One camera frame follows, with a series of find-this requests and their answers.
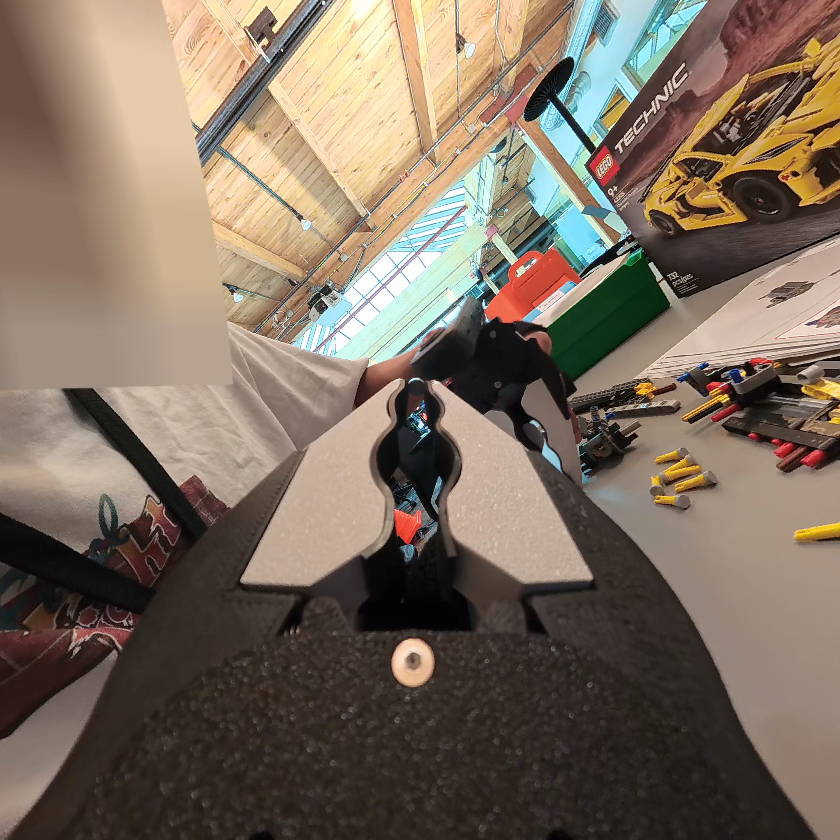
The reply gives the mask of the pile of yellow toy pins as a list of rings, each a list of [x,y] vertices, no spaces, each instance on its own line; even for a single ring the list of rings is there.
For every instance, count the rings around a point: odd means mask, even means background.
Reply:
[[[687,448],[657,455],[654,463],[661,471],[651,477],[648,493],[659,506],[688,509],[691,491],[714,487],[718,483],[718,478],[704,470]]]

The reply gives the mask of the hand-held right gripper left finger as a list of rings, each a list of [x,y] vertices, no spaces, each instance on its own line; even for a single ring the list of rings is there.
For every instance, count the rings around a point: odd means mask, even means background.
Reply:
[[[335,599],[370,597],[364,562],[386,545],[394,505],[376,457],[396,430],[394,380],[308,446],[240,578],[247,590]]]

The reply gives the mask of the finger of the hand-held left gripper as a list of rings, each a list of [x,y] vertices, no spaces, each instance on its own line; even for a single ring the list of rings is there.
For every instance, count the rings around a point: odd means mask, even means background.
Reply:
[[[581,487],[581,457],[571,417],[564,396],[557,402],[545,381],[511,385],[511,435],[531,451],[552,450],[559,469]]]

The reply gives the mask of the black toy gear assembly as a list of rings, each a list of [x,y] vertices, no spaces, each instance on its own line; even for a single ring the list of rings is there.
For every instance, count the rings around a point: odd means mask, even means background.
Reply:
[[[579,428],[582,440],[578,444],[581,471],[589,475],[597,471],[602,463],[614,456],[624,455],[637,438],[641,423],[632,419],[621,425],[612,414],[604,414],[597,406],[590,409],[589,419],[581,416]]]

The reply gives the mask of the building instruction booklet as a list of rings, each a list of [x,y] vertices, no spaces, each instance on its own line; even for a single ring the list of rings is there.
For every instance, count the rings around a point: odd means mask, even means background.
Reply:
[[[822,358],[839,347],[839,237],[763,273],[641,372],[649,378],[767,358]]]

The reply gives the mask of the black ribbed disc on pole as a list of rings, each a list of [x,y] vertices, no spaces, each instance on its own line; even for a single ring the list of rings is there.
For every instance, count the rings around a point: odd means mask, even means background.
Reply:
[[[595,152],[595,144],[560,99],[566,84],[571,79],[573,70],[574,58],[571,56],[562,58],[535,88],[523,111],[522,119],[527,123],[538,121],[546,109],[552,107],[560,119],[572,129],[584,148],[592,154]]]

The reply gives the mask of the toy car set box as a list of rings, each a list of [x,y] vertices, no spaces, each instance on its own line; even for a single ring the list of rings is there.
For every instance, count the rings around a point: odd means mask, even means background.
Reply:
[[[587,162],[678,298],[838,235],[839,2],[707,2]]]

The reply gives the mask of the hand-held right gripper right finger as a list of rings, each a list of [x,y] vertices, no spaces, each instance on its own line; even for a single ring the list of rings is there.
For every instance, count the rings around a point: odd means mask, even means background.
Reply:
[[[511,434],[499,413],[480,414],[439,381],[428,385],[434,430],[454,453],[441,514],[453,585],[478,611],[494,602],[590,588],[594,577],[540,478],[557,473]]]

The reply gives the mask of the green plastic bin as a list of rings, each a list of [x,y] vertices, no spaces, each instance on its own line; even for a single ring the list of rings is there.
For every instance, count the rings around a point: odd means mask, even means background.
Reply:
[[[669,307],[644,253],[631,258],[549,325],[552,357],[575,379]]]

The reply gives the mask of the person's left forearm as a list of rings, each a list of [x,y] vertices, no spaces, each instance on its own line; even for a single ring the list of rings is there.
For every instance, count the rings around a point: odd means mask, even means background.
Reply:
[[[353,407],[358,408],[373,395],[395,380],[409,382],[415,377],[412,359],[415,350],[402,353],[390,360],[370,364],[362,374],[353,400]]]

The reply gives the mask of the grey toy beam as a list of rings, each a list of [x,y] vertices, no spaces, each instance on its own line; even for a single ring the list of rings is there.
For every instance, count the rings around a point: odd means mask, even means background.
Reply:
[[[678,400],[654,400],[652,402],[636,402],[622,406],[610,406],[605,410],[607,419],[633,417],[659,417],[674,415],[681,409]]]

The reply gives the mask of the partly built toy chassis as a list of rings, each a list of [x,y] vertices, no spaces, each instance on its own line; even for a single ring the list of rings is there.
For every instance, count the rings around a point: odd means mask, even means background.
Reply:
[[[681,420],[710,420],[730,434],[772,444],[776,468],[817,470],[839,457],[839,380],[834,360],[792,365],[753,358],[717,369],[701,363],[676,377],[704,402]]]

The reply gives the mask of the long black toy beam assembly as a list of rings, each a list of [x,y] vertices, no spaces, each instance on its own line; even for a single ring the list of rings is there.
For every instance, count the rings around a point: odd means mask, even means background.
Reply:
[[[590,412],[593,408],[599,408],[608,413],[617,406],[649,403],[656,396],[673,392],[676,387],[674,382],[657,385],[648,380],[631,380],[604,391],[574,395],[568,400],[568,405],[576,414]]]

